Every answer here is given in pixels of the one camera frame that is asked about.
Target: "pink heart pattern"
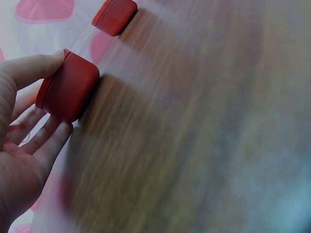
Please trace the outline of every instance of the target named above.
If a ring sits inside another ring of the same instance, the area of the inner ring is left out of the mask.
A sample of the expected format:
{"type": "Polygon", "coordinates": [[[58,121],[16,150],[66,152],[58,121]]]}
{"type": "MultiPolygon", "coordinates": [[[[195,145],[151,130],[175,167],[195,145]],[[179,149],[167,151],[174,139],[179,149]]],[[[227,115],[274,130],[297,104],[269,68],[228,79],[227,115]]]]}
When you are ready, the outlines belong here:
{"type": "Polygon", "coordinates": [[[1,47],[0,47],[0,61],[4,61],[4,60],[5,60],[5,58],[4,58],[2,49],[1,49],[1,47]]]}
{"type": "Polygon", "coordinates": [[[90,54],[94,64],[98,65],[111,40],[112,37],[102,31],[99,31],[94,35],[90,44],[90,54]]]}
{"type": "Polygon", "coordinates": [[[31,224],[25,224],[13,230],[14,233],[31,233],[31,224]]]}
{"type": "Polygon", "coordinates": [[[68,19],[74,0],[20,0],[15,18],[29,24],[57,22],[68,19]]]}

